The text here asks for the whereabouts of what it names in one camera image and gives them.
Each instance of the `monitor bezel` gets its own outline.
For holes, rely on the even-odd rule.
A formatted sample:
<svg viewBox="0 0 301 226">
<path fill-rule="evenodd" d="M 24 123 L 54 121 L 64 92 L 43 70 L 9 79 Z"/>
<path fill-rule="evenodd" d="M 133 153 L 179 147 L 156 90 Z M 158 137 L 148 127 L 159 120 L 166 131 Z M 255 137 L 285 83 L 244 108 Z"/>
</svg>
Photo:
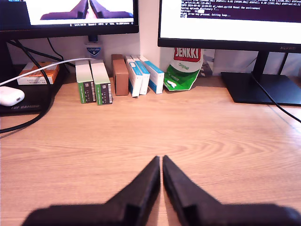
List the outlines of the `monitor bezel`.
<svg viewBox="0 0 301 226">
<path fill-rule="evenodd" d="M 201 40 L 201 39 L 171 39 L 161 38 L 161 13 L 162 0 L 159 0 L 159 25 L 158 25 L 158 46 L 159 47 L 181 47 L 181 48 L 207 48 L 225 50 L 245 51 L 268 51 L 301 53 L 301 44 L 251 42 L 251 41 L 229 41 L 229 40 Z"/>
<path fill-rule="evenodd" d="M 128 34 L 139 32 L 138 0 L 134 1 L 134 24 L 85 27 L 52 27 L 29 30 L 0 31 L 1 40 L 37 39 L 84 35 Z"/>
</svg>

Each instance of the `orange box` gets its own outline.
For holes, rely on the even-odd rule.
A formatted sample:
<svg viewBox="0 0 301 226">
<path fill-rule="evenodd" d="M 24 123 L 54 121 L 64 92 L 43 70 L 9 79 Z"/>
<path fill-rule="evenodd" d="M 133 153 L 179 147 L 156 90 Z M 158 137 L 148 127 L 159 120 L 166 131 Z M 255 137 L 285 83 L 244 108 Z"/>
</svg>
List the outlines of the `orange box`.
<svg viewBox="0 0 301 226">
<path fill-rule="evenodd" d="M 44 62 L 44 63 L 39 63 L 39 64 L 41 65 L 41 67 L 45 67 L 50 64 L 53 64 L 53 62 Z M 36 65 L 34 65 L 34 63 L 30 62 L 21 71 L 20 75 L 31 72 L 36 69 L 38 69 L 38 67 Z M 53 84 L 55 82 L 55 79 L 57 77 L 59 70 L 60 70 L 59 65 L 55 65 L 55 66 L 49 67 L 47 69 L 44 69 L 44 71 L 50 81 L 50 84 Z M 19 79 L 17 79 L 17 81 L 18 81 L 19 85 L 46 85 L 47 84 L 41 71 L 35 72 L 33 74 L 29 74 L 22 78 L 19 78 Z"/>
</svg>

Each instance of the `white cable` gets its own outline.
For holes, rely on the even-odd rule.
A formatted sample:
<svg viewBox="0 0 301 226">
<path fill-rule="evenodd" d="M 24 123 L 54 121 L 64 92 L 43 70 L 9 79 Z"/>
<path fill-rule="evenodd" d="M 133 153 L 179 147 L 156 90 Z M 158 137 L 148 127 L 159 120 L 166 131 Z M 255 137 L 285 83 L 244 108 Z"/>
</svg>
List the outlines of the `white cable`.
<svg viewBox="0 0 301 226">
<path fill-rule="evenodd" d="M 33 70 L 33 71 L 31 71 L 31 72 L 28 72 L 28 73 L 25 73 L 25 74 L 21 74 L 21 75 L 19 75 L 19 76 L 17 76 L 17 77 L 14 77 L 14 78 L 12 78 L 12 79 L 7 80 L 7 81 L 1 82 L 1 83 L 0 83 L 0 86 L 4 85 L 4 84 L 6 84 L 6 83 L 9 83 L 9 82 L 11 82 L 11 81 L 14 81 L 14 80 L 16 80 L 16 79 L 22 78 L 22 77 L 24 77 L 24 76 L 26 76 L 26 75 L 33 74 L 33 73 L 35 73 L 35 72 L 42 71 L 42 70 L 44 70 L 44 69 L 46 69 L 46 68 L 49 68 L 49 67 L 52 67 L 52 66 L 64 64 L 64 63 L 71 62 L 71 61 L 78 61 L 78 60 L 95 60 L 95 59 L 93 59 L 93 58 L 76 58 L 76 59 L 71 59 L 71 60 L 60 61 L 60 62 L 51 64 L 51 65 L 47 65 L 47 66 L 45 66 L 45 67 L 38 68 L 38 69 Z"/>
</svg>

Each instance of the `blue and white box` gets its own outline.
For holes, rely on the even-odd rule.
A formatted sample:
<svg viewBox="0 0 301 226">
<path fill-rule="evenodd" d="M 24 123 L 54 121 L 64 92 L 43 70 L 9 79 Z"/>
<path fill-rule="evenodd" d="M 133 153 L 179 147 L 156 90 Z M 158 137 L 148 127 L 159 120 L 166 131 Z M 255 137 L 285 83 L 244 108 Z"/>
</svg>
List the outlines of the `blue and white box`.
<svg viewBox="0 0 301 226">
<path fill-rule="evenodd" d="M 164 72 L 144 56 L 140 56 L 139 59 L 142 61 L 146 69 L 150 72 L 149 87 L 156 94 L 161 94 L 163 92 Z"/>
<path fill-rule="evenodd" d="M 147 94 L 147 88 L 149 86 L 150 81 L 150 72 L 145 68 L 143 63 L 139 60 L 137 56 L 132 56 L 135 63 L 138 65 L 140 71 L 142 72 L 142 84 L 140 89 L 140 95 L 146 95 Z"/>
<path fill-rule="evenodd" d="M 131 56 L 126 56 L 126 66 L 128 70 L 128 88 L 132 97 L 138 97 L 142 84 L 142 72 Z"/>
</svg>

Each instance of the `green and white box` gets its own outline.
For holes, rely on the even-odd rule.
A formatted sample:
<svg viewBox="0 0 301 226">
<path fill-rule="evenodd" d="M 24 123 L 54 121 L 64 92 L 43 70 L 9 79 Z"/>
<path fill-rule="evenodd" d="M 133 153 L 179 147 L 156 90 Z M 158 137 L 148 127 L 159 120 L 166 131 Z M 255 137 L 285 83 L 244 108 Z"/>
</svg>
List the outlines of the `green and white box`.
<svg viewBox="0 0 301 226">
<path fill-rule="evenodd" d="M 149 87 L 156 94 L 161 94 L 163 92 L 164 72 L 144 56 L 140 56 L 139 59 L 142 61 L 146 69 L 150 72 Z"/>
<path fill-rule="evenodd" d="M 147 88 L 149 86 L 150 81 L 150 72 L 145 68 L 143 63 L 139 60 L 137 56 L 132 56 L 133 60 L 139 67 L 140 71 L 142 72 L 142 84 L 140 89 L 140 95 L 146 95 L 147 94 Z"/>
<path fill-rule="evenodd" d="M 94 82 L 87 60 L 75 63 L 76 81 L 79 86 L 79 97 L 82 104 L 96 102 Z"/>
<path fill-rule="evenodd" d="M 142 73 L 131 56 L 126 56 L 126 66 L 128 70 L 128 88 L 132 97 L 138 97 L 142 84 Z"/>
<path fill-rule="evenodd" d="M 92 76 L 95 84 L 96 102 L 98 105 L 112 104 L 111 82 L 103 60 L 91 61 Z"/>
</svg>

